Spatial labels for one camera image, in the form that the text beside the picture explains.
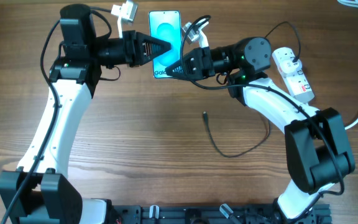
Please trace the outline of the blue Galaxy smartphone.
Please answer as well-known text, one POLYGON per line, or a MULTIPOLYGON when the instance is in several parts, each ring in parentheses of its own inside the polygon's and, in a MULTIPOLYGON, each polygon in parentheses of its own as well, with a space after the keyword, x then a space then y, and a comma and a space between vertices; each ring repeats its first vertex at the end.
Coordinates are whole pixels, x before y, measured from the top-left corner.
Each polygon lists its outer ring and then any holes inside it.
POLYGON ((171 49, 153 59, 155 78, 168 78, 165 69, 179 60, 181 17, 179 11, 150 11, 149 29, 152 37, 170 43, 171 49))

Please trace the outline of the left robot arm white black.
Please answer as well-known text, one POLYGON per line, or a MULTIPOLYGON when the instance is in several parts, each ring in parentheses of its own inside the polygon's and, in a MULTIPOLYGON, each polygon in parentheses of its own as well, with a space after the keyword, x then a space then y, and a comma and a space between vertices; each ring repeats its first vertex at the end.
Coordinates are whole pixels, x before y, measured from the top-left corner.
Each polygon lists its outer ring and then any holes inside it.
POLYGON ((70 4, 55 27, 63 40, 49 71, 48 101, 36 134, 14 171, 0 174, 2 218, 13 223, 122 223, 109 199, 83 198, 68 181, 68 162, 81 118, 102 80, 103 67, 144 65, 171 49, 170 43, 135 30, 97 36, 93 17, 104 9, 70 4))

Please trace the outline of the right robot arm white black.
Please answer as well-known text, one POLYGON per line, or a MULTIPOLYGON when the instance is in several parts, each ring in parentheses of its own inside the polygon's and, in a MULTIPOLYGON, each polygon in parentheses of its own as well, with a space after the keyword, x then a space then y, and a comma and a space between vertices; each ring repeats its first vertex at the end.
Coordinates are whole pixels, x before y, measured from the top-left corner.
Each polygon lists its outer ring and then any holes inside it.
POLYGON ((315 203, 354 172, 356 163, 341 115, 333 108, 319 110, 285 93, 268 78, 272 48, 263 37, 210 49, 201 44, 169 65, 175 79, 200 80, 227 75, 232 98, 264 115, 285 135, 288 187, 275 199, 273 222, 295 223, 309 215, 315 203))

